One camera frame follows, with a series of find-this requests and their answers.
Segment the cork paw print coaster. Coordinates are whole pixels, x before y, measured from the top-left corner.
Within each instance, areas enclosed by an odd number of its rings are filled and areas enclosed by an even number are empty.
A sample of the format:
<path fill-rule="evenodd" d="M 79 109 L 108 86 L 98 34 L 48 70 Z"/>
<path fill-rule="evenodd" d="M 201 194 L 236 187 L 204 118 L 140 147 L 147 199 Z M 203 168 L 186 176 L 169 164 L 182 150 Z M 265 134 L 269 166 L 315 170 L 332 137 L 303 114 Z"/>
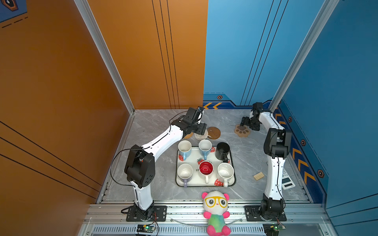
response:
<path fill-rule="evenodd" d="M 251 131 L 247 126 L 237 124 L 235 126 L 234 133 L 240 138 L 247 138 L 251 134 Z"/>

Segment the multicolour woven coaster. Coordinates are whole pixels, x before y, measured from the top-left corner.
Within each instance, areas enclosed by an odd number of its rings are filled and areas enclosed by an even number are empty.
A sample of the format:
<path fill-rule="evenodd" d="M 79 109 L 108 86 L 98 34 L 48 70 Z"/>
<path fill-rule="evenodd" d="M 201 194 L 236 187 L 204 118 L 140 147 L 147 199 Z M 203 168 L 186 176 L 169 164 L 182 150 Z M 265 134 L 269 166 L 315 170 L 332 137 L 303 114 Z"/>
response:
<path fill-rule="evenodd" d="M 208 138 L 208 133 L 205 132 L 203 135 L 200 135 L 200 134 L 195 133 L 195 134 L 194 134 L 194 137 L 195 137 L 195 139 L 197 139 L 197 140 L 199 140 L 199 141 L 201 141 L 201 140 L 205 140 L 205 139 Z"/>

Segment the dark brown wooden coaster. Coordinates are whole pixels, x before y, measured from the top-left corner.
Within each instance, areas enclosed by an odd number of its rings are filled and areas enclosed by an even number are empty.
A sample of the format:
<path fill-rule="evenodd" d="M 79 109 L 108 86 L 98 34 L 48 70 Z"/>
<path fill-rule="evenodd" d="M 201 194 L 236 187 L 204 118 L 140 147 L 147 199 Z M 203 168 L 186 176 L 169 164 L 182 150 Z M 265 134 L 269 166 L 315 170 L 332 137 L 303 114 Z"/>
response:
<path fill-rule="evenodd" d="M 211 140 L 216 140 L 220 138 L 221 136 L 221 131 L 216 127 L 209 127 L 207 131 L 208 131 L 208 138 Z"/>

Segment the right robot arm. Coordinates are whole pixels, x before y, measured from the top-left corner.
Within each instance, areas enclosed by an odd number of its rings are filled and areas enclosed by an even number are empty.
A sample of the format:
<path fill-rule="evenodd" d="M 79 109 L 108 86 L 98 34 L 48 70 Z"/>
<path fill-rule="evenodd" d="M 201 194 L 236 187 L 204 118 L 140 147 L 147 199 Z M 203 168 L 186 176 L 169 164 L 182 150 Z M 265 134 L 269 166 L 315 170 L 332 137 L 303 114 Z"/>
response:
<path fill-rule="evenodd" d="M 265 221 L 279 219 L 284 215 L 282 179 L 285 160 L 290 153 L 292 132 L 280 125 L 274 114 L 265 109 L 261 102 L 253 104 L 250 116 L 243 117 L 241 125 L 254 131 L 259 131 L 263 125 L 267 130 L 263 150 L 267 155 L 268 176 L 259 215 Z"/>

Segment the blue mug back left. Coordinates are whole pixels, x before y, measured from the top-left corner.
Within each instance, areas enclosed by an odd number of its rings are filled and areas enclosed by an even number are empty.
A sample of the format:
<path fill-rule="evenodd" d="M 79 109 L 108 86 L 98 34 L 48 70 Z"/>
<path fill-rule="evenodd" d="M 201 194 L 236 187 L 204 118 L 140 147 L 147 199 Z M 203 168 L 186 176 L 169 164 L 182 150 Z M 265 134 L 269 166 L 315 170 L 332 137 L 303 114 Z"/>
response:
<path fill-rule="evenodd" d="M 178 144 L 178 158 L 181 161 L 185 161 L 192 152 L 192 144 L 190 141 L 183 140 Z"/>

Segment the blue mug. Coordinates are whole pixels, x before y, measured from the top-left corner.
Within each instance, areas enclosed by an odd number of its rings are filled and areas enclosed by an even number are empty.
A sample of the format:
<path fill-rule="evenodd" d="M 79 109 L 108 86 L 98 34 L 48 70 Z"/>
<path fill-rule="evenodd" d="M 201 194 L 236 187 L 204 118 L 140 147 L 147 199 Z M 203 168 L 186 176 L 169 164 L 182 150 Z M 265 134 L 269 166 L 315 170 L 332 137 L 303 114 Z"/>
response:
<path fill-rule="evenodd" d="M 178 144 L 178 158 L 181 161 L 185 161 L 192 152 L 192 144 L 190 141 L 183 140 Z"/>
<path fill-rule="evenodd" d="M 208 155 L 211 152 L 212 149 L 212 143 L 209 140 L 201 140 L 198 145 L 200 154 L 203 156 L 204 160 L 207 160 Z"/>

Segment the blue mug back middle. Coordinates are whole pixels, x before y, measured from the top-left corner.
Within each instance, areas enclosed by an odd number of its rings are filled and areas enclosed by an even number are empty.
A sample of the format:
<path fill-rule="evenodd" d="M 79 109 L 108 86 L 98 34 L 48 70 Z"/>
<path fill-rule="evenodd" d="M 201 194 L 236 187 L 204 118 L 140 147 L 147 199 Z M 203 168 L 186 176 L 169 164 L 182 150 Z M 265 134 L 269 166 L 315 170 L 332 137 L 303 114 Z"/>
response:
<path fill-rule="evenodd" d="M 203 156 L 204 160 L 207 160 L 208 155 L 211 152 L 212 149 L 212 143 L 209 140 L 201 140 L 198 145 L 200 154 Z"/>

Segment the red interior mug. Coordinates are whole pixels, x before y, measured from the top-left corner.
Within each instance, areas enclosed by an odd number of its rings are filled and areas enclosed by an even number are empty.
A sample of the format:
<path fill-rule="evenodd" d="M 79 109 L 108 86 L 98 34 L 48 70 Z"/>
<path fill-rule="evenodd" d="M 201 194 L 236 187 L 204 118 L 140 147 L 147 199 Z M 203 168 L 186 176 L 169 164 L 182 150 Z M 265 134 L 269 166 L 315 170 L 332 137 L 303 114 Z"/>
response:
<path fill-rule="evenodd" d="M 214 166 L 209 161 L 202 161 L 199 164 L 199 175 L 205 184 L 210 184 L 210 179 L 214 175 Z"/>

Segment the white strawberry serving tray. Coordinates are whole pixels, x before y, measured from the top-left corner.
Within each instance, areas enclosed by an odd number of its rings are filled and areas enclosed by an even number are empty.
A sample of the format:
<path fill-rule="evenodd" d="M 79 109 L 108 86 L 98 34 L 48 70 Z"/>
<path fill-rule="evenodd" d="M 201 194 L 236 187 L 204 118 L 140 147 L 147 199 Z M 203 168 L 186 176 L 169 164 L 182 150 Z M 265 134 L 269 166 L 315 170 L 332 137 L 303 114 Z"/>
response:
<path fill-rule="evenodd" d="M 203 158 L 199 147 L 192 147 L 186 159 L 177 151 L 176 183 L 180 187 L 227 187 L 236 183 L 233 171 L 232 153 L 227 154 L 227 162 L 216 158 L 216 147 Z"/>

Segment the small wooden block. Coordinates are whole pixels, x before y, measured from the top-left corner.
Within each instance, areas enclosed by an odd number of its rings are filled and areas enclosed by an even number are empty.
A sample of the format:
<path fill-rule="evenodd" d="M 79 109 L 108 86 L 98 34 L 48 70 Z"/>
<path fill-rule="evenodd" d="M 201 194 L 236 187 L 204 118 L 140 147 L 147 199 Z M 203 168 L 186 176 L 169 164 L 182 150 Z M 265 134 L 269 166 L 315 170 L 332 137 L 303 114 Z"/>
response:
<path fill-rule="evenodd" d="M 264 177 L 265 177 L 265 175 L 264 175 L 263 172 L 259 172 L 259 173 L 257 173 L 257 174 L 254 175 L 254 179 L 255 179 L 256 181 L 258 181 L 258 180 L 260 180 L 260 179 L 262 179 L 262 178 L 264 178 Z"/>

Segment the plush panda toy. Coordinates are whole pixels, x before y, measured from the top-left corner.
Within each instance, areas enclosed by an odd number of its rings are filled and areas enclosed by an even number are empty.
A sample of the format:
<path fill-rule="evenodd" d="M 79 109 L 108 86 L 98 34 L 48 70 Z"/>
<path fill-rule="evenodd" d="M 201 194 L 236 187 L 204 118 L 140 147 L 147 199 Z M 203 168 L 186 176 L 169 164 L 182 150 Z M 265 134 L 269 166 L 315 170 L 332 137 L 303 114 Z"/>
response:
<path fill-rule="evenodd" d="M 228 211 L 229 195 L 219 191 L 203 192 L 203 216 L 208 220 L 207 234 L 209 236 L 229 236 L 231 229 L 225 219 L 230 217 Z"/>

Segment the right circuit board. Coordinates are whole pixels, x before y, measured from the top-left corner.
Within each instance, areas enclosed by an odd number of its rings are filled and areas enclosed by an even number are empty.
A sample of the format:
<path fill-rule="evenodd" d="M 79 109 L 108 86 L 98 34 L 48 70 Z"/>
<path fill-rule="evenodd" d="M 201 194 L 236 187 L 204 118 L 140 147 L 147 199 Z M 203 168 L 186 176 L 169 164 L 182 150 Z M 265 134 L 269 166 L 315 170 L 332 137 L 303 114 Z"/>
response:
<path fill-rule="evenodd" d="M 278 236 L 280 231 L 285 230 L 282 225 L 263 225 L 263 228 L 267 236 Z"/>

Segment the left green circuit board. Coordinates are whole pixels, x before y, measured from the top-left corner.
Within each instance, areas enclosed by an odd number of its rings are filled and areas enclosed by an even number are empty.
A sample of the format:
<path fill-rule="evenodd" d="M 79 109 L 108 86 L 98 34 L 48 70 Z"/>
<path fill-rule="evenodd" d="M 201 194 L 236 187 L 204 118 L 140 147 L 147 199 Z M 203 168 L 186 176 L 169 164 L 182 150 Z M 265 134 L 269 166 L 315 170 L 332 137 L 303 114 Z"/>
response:
<path fill-rule="evenodd" d="M 137 225 L 136 234 L 138 236 L 152 236 L 157 233 L 157 227 L 155 225 Z"/>

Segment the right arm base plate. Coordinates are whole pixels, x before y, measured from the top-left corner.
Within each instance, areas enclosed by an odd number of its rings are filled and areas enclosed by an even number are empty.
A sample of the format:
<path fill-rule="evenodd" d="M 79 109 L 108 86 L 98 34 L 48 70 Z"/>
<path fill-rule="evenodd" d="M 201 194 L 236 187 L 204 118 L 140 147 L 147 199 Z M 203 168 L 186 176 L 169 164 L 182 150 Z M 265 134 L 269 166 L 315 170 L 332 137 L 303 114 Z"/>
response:
<path fill-rule="evenodd" d="M 247 221 L 261 221 L 261 222 L 273 222 L 273 221 L 279 221 L 279 222 L 285 222 L 287 221 L 287 217 L 284 212 L 277 213 L 277 212 L 271 212 L 266 211 L 262 212 L 261 207 L 257 205 L 249 205 L 244 206 L 245 210 L 245 216 L 247 218 Z"/>

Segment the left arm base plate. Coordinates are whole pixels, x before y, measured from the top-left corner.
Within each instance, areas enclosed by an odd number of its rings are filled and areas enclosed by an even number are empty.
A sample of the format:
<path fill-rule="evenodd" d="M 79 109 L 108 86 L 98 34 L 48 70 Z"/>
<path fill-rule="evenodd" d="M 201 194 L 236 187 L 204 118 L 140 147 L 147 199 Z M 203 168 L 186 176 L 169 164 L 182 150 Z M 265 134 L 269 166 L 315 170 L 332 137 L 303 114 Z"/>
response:
<path fill-rule="evenodd" d="M 167 206 L 152 204 L 147 210 L 140 209 L 136 204 L 127 211 L 127 222 L 157 221 L 164 222 L 167 216 Z"/>

